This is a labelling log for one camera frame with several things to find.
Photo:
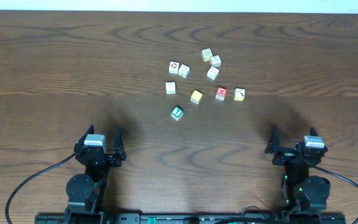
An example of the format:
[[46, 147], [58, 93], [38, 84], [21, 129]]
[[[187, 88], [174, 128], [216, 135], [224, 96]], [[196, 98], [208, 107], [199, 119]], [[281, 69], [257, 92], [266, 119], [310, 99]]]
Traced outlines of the red letter M block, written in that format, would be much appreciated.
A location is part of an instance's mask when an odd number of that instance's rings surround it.
[[216, 91], [215, 99], [224, 101], [226, 95], [227, 95], [227, 89], [219, 86]]

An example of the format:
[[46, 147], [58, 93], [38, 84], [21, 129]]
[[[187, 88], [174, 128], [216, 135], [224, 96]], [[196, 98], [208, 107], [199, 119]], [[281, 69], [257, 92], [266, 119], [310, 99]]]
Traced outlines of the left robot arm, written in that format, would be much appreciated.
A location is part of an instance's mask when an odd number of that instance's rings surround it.
[[126, 152], [121, 130], [116, 130], [112, 153], [108, 154], [106, 137], [94, 133], [91, 125], [75, 143], [75, 159], [85, 166], [83, 174], [74, 175], [67, 183], [68, 207], [65, 223], [107, 223], [108, 212], [102, 208], [110, 168], [122, 166]]

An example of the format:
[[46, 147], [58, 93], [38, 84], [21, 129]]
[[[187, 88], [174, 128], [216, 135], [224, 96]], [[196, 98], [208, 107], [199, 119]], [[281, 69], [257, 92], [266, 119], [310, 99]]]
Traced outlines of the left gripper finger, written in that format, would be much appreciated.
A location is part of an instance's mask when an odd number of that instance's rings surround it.
[[115, 153], [123, 153], [124, 152], [124, 145], [122, 143], [121, 130], [119, 128], [117, 128], [117, 130], [116, 130], [116, 136], [114, 138], [113, 149], [114, 149]]
[[94, 134], [94, 126], [91, 124], [88, 130], [84, 133], [84, 135], [78, 140], [78, 144], [83, 144], [87, 135]]

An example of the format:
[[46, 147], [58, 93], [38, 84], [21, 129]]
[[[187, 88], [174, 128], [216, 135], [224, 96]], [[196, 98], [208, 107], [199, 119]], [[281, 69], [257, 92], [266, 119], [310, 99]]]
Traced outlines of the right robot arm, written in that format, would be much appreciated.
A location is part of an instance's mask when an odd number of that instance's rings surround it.
[[327, 208], [330, 181], [310, 175], [310, 168], [319, 164], [327, 151], [315, 128], [294, 147], [282, 146], [278, 129], [273, 128], [264, 153], [273, 155], [272, 164], [285, 167], [281, 183], [282, 199], [287, 201], [287, 209], [281, 212], [285, 222], [299, 222], [303, 215], [310, 215], [309, 221], [317, 222]]

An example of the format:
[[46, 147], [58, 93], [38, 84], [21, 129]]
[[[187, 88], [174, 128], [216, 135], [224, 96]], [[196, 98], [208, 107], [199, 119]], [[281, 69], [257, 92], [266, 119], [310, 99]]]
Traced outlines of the yellow top wooden block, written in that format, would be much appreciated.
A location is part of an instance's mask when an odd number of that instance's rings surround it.
[[202, 97], [203, 97], [202, 92], [195, 90], [191, 95], [190, 101], [198, 105]]

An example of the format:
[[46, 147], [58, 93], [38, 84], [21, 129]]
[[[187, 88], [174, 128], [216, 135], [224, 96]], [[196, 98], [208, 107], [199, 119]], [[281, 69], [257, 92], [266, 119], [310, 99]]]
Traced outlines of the hammer picture yellow block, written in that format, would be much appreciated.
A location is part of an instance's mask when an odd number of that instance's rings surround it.
[[242, 88], [236, 88], [234, 90], [234, 100], [236, 101], [244, 101], [246, 96], [246, 90]]

